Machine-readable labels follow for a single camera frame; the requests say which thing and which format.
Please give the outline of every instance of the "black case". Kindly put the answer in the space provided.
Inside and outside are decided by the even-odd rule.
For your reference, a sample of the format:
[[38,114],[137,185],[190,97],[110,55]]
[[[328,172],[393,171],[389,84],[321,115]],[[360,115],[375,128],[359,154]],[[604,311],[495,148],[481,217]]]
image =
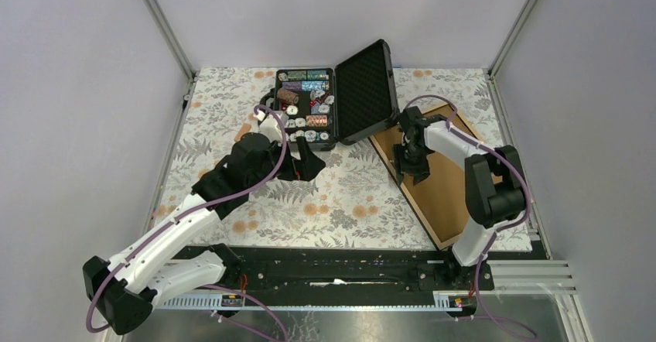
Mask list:
[[[325,142],[311,142],[313,150],[329,151],[337,142],[353,145],[385,129],[396,125],[399,114],[394,71],[392,70],[389,45],[379,39],[351,58],[330,68],[294,68],[278,70],[275,74],[275,93],[282,87],[280,73],[289,71],[325,70],[329,74],[330,86],[335,96],[329,115],[332,124],[328,127],[286,128],[287,134],[298,130],[328,131],[330,138]],[[277,95],[274,109],[280,109]]]

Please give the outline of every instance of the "open black case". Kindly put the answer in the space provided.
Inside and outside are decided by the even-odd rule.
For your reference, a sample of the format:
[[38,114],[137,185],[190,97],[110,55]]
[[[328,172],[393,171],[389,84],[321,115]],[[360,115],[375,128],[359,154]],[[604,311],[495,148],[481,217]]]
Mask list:
[[[321,72],[325,72],[326,75],[323,80],[308,77],[308,73],[316,75],[316,73]],[[313,81],[313,83],[302,83],[302,86],[296,83],[298,84],[296,86],[301,87],[301,90],[295,90],[290,86],[290,83],[293,82],[310,81]],[[317,100],[325,101],[329,96],[333,96],[332,103],[328,104],[330,110],[325,114],[311,113],[311,104],[314,103],[316,106],[316,101],[311,99],[312,92],[305,85],[317,84],[318,81],[326,83],[321,83],[325,94]],[[278,93],[281,93],[281,89],[288,89],[298,95],[293,99],[297,101],[294,102],[297,107],[297,114],[288,114],[292,123],[297,118],[306,119],[310,115],[327,116],[327,124],[325,125],[308,124],[315,123],[314,121],[305,121],[306,126],[296,126],[288,123],[288,126],[291,125],[291,127],[285,127],[285,130],[288,136],[291,136],[289,144],[292,149],[296,149],[293,135],[299,131],[314,131],[316,133],[314,140],[309,142],[312,150],[328,151],[333,149],[337,142],[344,145],[353,145],[361,139],[394,126],[399,113],[390,49],[389,45],[382,39],[338,64],[334,70],[331,68],[278,70],[275,75],[273,108],[286,111],[291,102],[285,104],[280,100]]]

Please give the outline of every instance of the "floral pattern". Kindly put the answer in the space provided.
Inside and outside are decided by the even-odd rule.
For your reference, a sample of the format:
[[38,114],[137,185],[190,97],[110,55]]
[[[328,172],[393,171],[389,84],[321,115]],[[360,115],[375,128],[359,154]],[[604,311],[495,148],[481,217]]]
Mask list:
[[[253,106],[274,86],[274,74],[272,68],[200,71],[154,221],[172,212],[198,178],[230,152]],[[486,142],[501,144],[482,70],[395,69],[395,82],[401,107],[419,95],[439,94],[458,106]],[[427,108],[440,102],[417,104]],[[193,244],[434,248],[368,140],[317,155],[326,168],[314,181],[267,183]],[[503,231],[492,249],[531,250],[526,227]]]

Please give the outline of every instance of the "orange object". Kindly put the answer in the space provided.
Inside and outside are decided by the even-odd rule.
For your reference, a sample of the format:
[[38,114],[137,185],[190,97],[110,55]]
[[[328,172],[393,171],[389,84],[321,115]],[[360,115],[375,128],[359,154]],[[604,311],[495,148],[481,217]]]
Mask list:
[[244,123],[244,125],[241,126],[241,129],[239,129],[239,132],[237,132],[237,135],[234,137],[235,142],[239,142],[241,137],[243,137],[246,133],[248,133],[251,128],[253,128],[252,125],[248,123]]

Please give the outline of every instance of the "black linear rail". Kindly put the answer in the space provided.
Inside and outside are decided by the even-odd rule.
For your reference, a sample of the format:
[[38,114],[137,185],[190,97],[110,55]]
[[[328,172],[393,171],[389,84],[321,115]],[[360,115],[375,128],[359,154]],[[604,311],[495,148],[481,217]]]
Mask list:
[[[176,259],[193,258],[208,248],[186,247]],[[231,250],[240,262],[238,268],[229,268],[233,274],[223,285],[239,289],[246,275],[249,294],[269,306],[433,306],[435,290],[470,290],[468,283],[455,287],[442,280],[445,265],[439,261],[446,253],[440,251]],[[492,290],[494,279],[483,274],[490,274],[489,265],[479,280],[481,289]],[[330,284],[335,279],[350,284]]]

